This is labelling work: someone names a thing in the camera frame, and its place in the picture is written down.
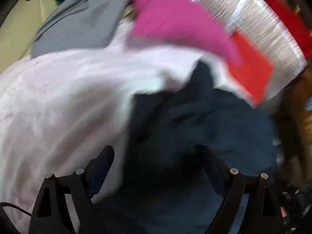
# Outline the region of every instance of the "yellow object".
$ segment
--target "yellow object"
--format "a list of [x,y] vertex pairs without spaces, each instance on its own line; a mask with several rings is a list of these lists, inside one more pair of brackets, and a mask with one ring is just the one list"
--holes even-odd
[[57,8],[55,0],[19,0],[0,28],[0,73],[30,54],[42,23]]

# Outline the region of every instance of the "silver screw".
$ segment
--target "silver screw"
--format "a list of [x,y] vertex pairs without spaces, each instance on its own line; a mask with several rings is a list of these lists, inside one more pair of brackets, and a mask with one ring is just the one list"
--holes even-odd
[[232,174],[238,174],[238,170],[236,169],[236,168],[231,168],[230,169],[230,173],[232,173]]
[[266,173],[261,173],[261,177],[264,178],[264,179],[268,179],[269,176]]
[[48,173],[48,174],[46,175],[46,178],[47,178],[47,179],[50,179],[50,178],[52,178],[52,176],[53,176],[52,173]]
[[82,173],[84,173],[85,172],[85,170],[83,169],[83,168],[78,168],[77,170],[76,170],[76,174],[78,174],[78,175],[80,175],[80,174],[82,174]]

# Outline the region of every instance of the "white fabric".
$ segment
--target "white fabric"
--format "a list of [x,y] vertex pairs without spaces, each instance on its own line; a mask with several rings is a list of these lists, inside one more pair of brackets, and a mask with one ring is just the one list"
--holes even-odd
[[[179,90],[204,54],[160,41],[133,40],[129,47],[132,27],[123,22],[105,49],[26,57],[1,74],[0,201],[31,212],[47,173],[69,175],[108,144],[115,160],[101,196],[118,188],[132,96]],[[220,58],[204,60],[219,88],[248,95]],[[10,218],[27,233],[28,217],[14,211]]]

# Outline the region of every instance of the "red fabric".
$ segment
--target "red fabric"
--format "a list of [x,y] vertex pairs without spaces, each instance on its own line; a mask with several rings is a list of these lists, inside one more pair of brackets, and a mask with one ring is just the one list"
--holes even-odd
[[227,62],[229,71],[249,91],[254,103],[259,105],[263,100],[266,86],[272,75],[273,65],[242,34],[235,32],[231,38],[241,53],[243,64],[233,66],[231,62]]
[[275,11],[291,35],[297,41],[304,56],[307,58],[312,54],[312,37],[309,36],[309,30],[302,22],[299,15],[295,15],[279,0],[265,0],[266,3]]

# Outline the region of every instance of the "pink fabric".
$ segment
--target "pink fabric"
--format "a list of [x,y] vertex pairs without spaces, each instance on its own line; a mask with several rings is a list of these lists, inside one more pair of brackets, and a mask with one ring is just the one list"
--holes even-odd
[[238,48],[199,4],[190,0],[133,0],[138,18],[132,36],[203,49],[240,64]]

